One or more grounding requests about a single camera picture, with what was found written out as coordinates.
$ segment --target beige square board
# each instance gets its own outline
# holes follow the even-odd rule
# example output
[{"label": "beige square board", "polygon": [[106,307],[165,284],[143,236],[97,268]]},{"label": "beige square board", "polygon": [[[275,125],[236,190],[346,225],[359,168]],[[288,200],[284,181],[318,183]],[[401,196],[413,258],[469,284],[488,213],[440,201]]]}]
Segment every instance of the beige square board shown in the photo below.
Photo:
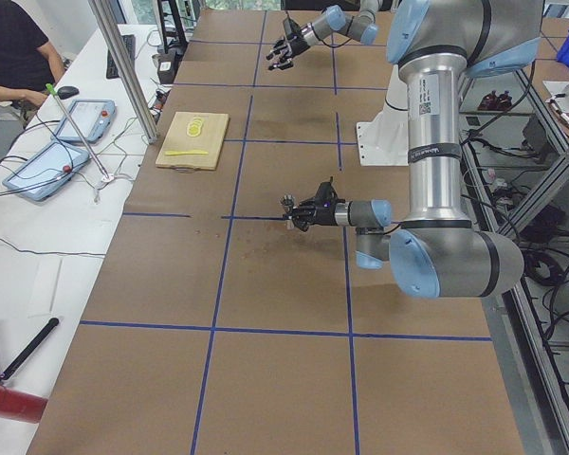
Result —
[{"label": "beige square board", "polygon": [[177,112],[174,115],[156,165],[214,171],[228,128],[228,114]]}]

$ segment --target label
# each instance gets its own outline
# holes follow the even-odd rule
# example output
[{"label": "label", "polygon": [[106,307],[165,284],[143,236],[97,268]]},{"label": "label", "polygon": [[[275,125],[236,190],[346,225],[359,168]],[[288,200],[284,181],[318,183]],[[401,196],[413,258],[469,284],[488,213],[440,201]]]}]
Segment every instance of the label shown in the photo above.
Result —
[{"label": "label", "polygon": [[411,119],[440,114],[438,75],[427,74],[412,81],[409,93]]}]

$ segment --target white desk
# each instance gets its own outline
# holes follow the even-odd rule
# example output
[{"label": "white desk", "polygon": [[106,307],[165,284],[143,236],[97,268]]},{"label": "white desk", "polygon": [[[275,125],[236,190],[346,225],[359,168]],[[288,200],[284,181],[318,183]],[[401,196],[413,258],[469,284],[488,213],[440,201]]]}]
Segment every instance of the white desk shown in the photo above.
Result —
[{"label": "white desk", "polygon": [[[156,91],[156,69],[152,55],[158,37],[149,35],[152,26],[121,26],[124,33],[135,33],[137,41],[136,71],[146,100],[152,100]],[[106,45],[97,30],[71,65],[59,86],[74,85],[80,95],[76,99],[109,99],[117,105],[117,113],[106,135],[95,151],[102,150],[125,127],[135,112],[126,95],[121,79],[105,78]],[[49,121],[61,118],[55,100],[49,99],[39,111],[39,118]],[[139,123],[135,121],[118,145],[126,151],[121,171],[135,177],[145,153],[146,143]],[[44,127],[34,128],[14,144],[10,155],[30,157],[50,141]],[[113,173],[124,154],[115,146],[101,153],[101,162]],[[16,169],[20,162],[6,162]],[[0,168],[2,180],[9,171]],[[101,174],[91,161],[82,175],[97,184]],[[132,182],[117,179],[101,191],[99,203],[94,192],[79,175],[41,204],[35,204],[16,195],[0,197],[0,237],[24,249],[35,251],[68,251],[105,253],[122,213],[122,205]],[[61,261],[59,273],[43,273],[50,263]],[[65,354],[80,321],[80,316],[101,267],[101,258],[81,256],[37,256],[22,254],[0,243],[0,372],[23,350],[52,317],[60,324],[33,355],[5,385],[8,388],[49,397]],[[54,289],[44,298],[32,301],[32,292],[40,279]],[[88,372],[89,382],[100,380],[101,371]],[[22,455],[27,452],[37,425],[0,418],[0,455]]]}]

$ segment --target red object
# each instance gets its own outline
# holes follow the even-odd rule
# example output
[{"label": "red object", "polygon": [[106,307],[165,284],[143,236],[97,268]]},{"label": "red object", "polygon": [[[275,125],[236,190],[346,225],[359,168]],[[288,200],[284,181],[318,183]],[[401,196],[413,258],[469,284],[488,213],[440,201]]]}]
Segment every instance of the red object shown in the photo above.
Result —
[{"label": "red object", "polygon": [[22,391],[0,386],[0,417],[37,424],[45,411],[47,400]]}]

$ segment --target person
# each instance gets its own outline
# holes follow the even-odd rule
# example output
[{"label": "person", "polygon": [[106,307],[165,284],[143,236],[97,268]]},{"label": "person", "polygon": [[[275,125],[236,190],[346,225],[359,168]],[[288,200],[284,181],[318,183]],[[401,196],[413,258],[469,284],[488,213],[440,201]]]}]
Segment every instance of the person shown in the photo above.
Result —
[{"label": "person", "polygon": [[46,84],[63,74],[61,56],[33,19],[11,0],[0,0],[0,101],[38,108]]}]

